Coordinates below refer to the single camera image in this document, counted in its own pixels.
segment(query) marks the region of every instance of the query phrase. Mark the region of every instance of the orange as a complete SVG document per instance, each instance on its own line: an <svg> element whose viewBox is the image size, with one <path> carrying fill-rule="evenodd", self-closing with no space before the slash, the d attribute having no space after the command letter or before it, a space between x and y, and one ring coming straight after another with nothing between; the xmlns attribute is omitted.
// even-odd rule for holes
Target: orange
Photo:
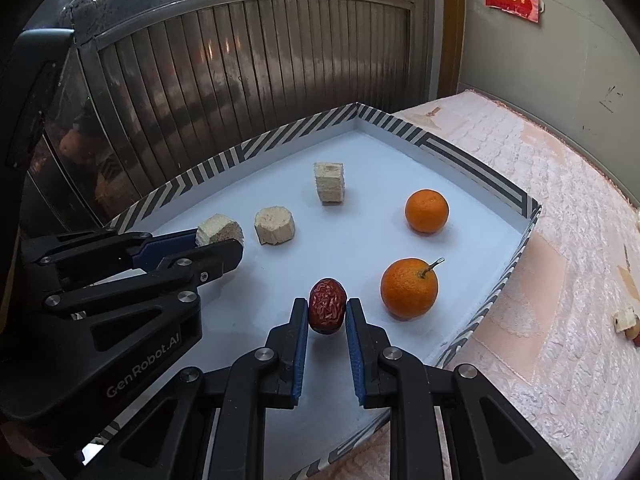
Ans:
<svg viewBox="0 0 640 480"><path fill-rule="evenodd" d="M382 275L380 296L389 312L401 319L411 319L427 312L438 295L438 278L434 264L418 258L405 258L391 264Z"/></svg>
<svg viewBox="0 0 640 480"><path fill-rule="evenodd" d="M447 223L449 204L432 189L416 191L406 201L404 216L409 225L421 233L434 233Z"/></svg>

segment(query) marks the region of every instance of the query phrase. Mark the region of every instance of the wall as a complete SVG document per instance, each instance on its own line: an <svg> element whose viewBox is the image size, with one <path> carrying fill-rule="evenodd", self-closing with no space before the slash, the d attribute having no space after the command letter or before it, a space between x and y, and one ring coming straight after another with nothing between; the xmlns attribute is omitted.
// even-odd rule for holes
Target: wall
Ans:
<svg viewBox="0 0 640 480"><path fill-rule="evenodd" d="M543 0L540 23L466 0L460 89L565 136L640 203L640 55L602 0Z"/></svg>

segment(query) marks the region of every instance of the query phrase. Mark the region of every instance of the screw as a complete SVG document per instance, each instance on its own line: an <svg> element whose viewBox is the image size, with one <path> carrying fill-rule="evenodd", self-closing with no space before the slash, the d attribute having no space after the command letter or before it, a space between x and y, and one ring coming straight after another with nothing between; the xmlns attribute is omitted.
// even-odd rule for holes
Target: screw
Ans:
<svg viewBox="0 0 640 480"><path fill-rule="evenodd" d="M178 292L178 300L183 303L191 303L191 301L195 301L198 295L195 292L191 292L190 290L183 290L182 292Z"/></svg>
<svg viewBox="0 0 640 480"><path fill-rule="evenodd" d="M271 350L271 348L266 348L266 347L258 348L255 351L254 356L256 359L258 359L258 361L268 361L273 357L273 350Z"/></svg>
<svg viewBox="0 0 640 480"><path fill-rule="evenodd" d="M465 379L473 379L478 375L478 369L473 365L460 365L458 367L458 373Z"/></svg>
<svg viewBox="0 0 640 480"><path fill-rule="evenodd" d="M60 296L57 294L53 294L52 296L49 296L46 300L44 300L44 303L47 306L56 306L58 303L60 303Z"/></svg>
<svg viewBox="0 0 640 480"><path fill-rule="evenodd" d="M385 359L395 361L402 357L402 350L396 348L395 346L388 346L382 351L382 355L385 357Z"/></svg>
<svg viewBox="0 0 640 480"><path fill-rule="evenodd" d="M200 376L200 370L194 367L180 370L180 380L184 383L193 383Z"/></svg>

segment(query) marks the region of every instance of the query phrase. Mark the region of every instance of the pink quilted mattress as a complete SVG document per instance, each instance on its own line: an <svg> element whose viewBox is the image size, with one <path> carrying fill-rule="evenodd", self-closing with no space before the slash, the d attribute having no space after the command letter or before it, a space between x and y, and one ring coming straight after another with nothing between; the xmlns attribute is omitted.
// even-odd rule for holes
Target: pink quilted mattress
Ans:
<svg viewBox="0 0 640 480"><path fill-rule="evenodd" d="M635 211L557 137L484 96L467 91L396 115L543 204L511 279L449 368L477 366L578 478L615 479L640 441L640 349L612 324L619 310L640 314ZM317 478L382 480L388 468L387 425Z"/></svg>

